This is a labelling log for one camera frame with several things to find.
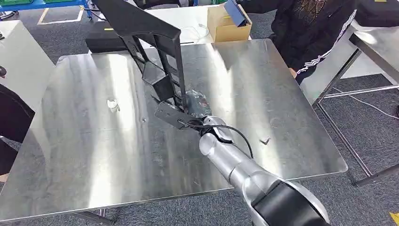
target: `black cable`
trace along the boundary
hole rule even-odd
[[[249,144],[248,139],[245,137],[245,135],[244,135],[241,131],[239,131],[238,129],[236,129],[236,128],[234,128],[234,127],[226,126],[226,125],[194,125],[194,124],[185,122],[185,121],[183,121],[183,120],[181,120],[181,119],[179,119],[178,121],[181,122],[181,123],[183,123],[183,124],[189,125],[189,126],[191,126],[191,127],[197,127],[197,128],[228,128],[228,129],[234,130],[234,131],[236,131],[242,138],[244,138],[245,143],[246,143],[247,146],[248,146],[248,149],[249,149],[249,153],[250,153],[250,155],[251,155],[251,158],[252,158],[252,159],[254,158],[254,154],[252,153],[252,147],[251,147],[251,145]]]

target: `small metal piece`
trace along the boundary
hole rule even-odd
[[[110,98],[107,100],[107,106],[113,113],[116,111],[120,111],[118,101],[114,98]]]
[[[91,212],[80,212],[80,213],[73,213],[72,215],[82,218],[82,219],[86,219],[86,220],[93,220],[101,225],[108,225],[111,226],[113,225],[113,221],[105,218],[103,216],[99,216],[97,214],[91,213]]]
[[[267,145],[267,144],[269,143],[270,140],[271,140],[271,138],[269,137],[269,138],[267,138],[266,141],[263,141],[263,140],[259,140],[259,141],[260,141],[262,144]]]

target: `metal table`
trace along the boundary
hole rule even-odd
[[[285,179],[347,170],[270,40],[182,46],[182,56],[186,87],[248,137],[265,169]],[[61,58],[0,195],[0,221],[80,212],[110,224],[87,211],[231,189],[195,131],[154,116],[151,94],[127,52]]]
[[[357,152],[353,149],[349,141],[334,123],[334,120],[328,115],[321,102],[326,98],[352,96],[359,93],[375,92],[387,89],[398,89],[399,85],[390,85],[384,87],[377,87],[372,89],[362,89],[354,90],[349,92],[339,92],[334,94],[328,94],[328,92],[333,88],[337,81],[345,74],[345,72],[350,68],[350,66],[359,57],[361,52],[365,53],[371,60],[373,60],[381,69],[383,69],[389,76],[391,76],[396,82],[399,82],[399,46],[397,45],[399,41],[399,27],[382,28],[370,31],[359,31],[354,32],[354,34],[349,38],[357,48],[349,57],[349,59],[342,66],[340,71],[331,80],[329,85],[324,89],[319,98],[313,104],[314,107],[318,107],[324,116],[327,118],[328,122],[333,127],[334,131],[338,134],[341,140],[344,142],[345,146],[349,149],[350,153],[355,157],[358,164],[361,166],[362,170],[366,174],[366,178],[355,182],[357,186],[363,186],[371,182],[375,182],[382,177],[392,175],[399,172],[399,163],[391,166],[387,169],[381,170],[375,174],[371,173],[365,163],[362,161]]]

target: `white table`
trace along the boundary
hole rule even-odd
[[[7,70],[0,84],[17,93],[29,107],[37,111],[55,68],[21,21],[1,21],[0,66]]]
[[[217,5],[149,9],[146,12],[182,30],[180,35],[182,45],[205,44],[214,42],[207,29],[207,17],[208,7],[215,6]],[[143,41],[141,43],[143,48],[151,48],[148,43]]]

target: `yellow tape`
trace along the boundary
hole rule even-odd
[[[399,213],[389,213],[393,219],[393,221],[395,221],[396,225],[399,226]]]

